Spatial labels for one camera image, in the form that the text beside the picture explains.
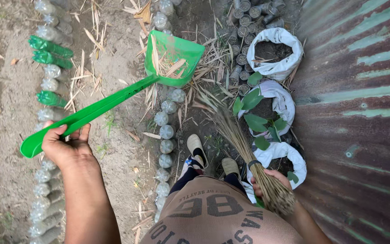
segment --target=rusty metal wall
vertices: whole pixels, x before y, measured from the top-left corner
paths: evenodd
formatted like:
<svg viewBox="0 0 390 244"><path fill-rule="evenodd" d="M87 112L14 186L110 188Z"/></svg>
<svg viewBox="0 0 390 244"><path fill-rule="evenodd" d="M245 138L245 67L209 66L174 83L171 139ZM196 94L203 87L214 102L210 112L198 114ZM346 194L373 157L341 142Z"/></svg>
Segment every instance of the rusty metal wall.
<svg viewBox="0 0 390 244"><path fill-rule="evenodd" d="M300 23L297 195L335 243L390 243L390 0L305 0Z"/></svg>

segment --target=hand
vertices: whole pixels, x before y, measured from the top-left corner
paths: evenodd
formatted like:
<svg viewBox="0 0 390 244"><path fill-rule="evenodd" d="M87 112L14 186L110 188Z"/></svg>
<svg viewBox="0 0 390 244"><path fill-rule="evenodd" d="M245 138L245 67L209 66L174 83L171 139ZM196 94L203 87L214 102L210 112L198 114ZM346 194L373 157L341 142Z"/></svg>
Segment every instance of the hand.
<svg viewBox="0 0 390 244"><path fill-rule="evenodd" d="M279 173L276 170L268 170L268 169L264 169L264 173L266 173L266 175L271 175L271 176L275 177L276 179L279 180L279 182L282 183L282 185L284 185L288 189L292 190L290 181L283 174ZM251 178L251 183L252 183L252 188L253 188L253 191L254 191L255 195L257 197L262 197L263 196L263 192L261 191L261 188L259 187L259 185L257 185L255 183L255 178L254 177Z"/></svg>
<svg viewBox="0 0 390 244"><path fill-rule="evenodd" d="M52 120L48 120L44 127L53 123ZM70 134L70 140L67 142L59 140L60 135L67 130L67 125L48 130L43 138L42 144L42 149L46 157L52 160L63 172L66 168L76 167L80 163L83 166L88 166L90 163L97 163L88 145L90 128L91 124L84 125L82 131L79 129Z"/></svg>

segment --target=shoe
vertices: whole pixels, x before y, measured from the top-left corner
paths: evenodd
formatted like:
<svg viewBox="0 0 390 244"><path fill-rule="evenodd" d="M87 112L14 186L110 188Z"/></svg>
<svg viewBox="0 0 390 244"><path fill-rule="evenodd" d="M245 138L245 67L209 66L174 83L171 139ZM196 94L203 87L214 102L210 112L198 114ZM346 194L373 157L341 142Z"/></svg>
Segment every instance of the shoe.
<svg viewBox="0 0 390 244"><path fill-rule="evenodd" d="M239 173L239 166L237 165L234 159L224 158L222 160L222 168L224 169L225 175L236 173L239 180L241 180L240 173Z"/></svg>
<svg viewBox="0 0 390 244"><path fill-rule="evenodd" d="M207 161L207 156L204 153L204 150L202 149L202 143L199 137L196 134L192 134L189 136L188 141L187 141L188 149L191 152L191 155L194 156L194 150L197 148L201 148L202 154L204 155L204 158L206 162L203 162L203 168L207 168L209 166L209 162Z"/></svg>

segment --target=t-shirt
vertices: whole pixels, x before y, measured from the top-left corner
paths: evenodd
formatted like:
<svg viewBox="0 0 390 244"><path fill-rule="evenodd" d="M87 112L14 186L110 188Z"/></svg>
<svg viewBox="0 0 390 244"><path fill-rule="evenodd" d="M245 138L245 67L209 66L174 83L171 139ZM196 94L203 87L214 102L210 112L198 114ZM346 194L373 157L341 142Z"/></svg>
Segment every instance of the t-shirt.
<svg viewBox="0 0 390 244"><path fill-rule="evenodd" d="M255 207L235 186L206 176L169 195L159 221L142 244L294 244L297 231L276 214Z"/></svg>

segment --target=straw broom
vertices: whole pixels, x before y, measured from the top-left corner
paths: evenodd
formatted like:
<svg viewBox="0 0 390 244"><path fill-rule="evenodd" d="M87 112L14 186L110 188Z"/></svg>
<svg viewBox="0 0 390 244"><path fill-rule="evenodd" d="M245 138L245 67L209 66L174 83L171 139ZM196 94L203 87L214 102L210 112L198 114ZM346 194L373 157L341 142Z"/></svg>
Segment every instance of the straw broom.
<svg viewBox="0 0 390 244"><path fill-rule="evenodd" d="M200 91L198 98L215 111L211 119L217 130L225 139L234 145L243 160L247 163L255 181L263 192L262 200L264 208L280 216L287 216L293 213L295 203L293 192L279 182L278 179L264 173L263 165L257 161L251 148L246 143L242 129L236 119L231 115L231 111L215 97L210 99L206 93Z"/></svg>

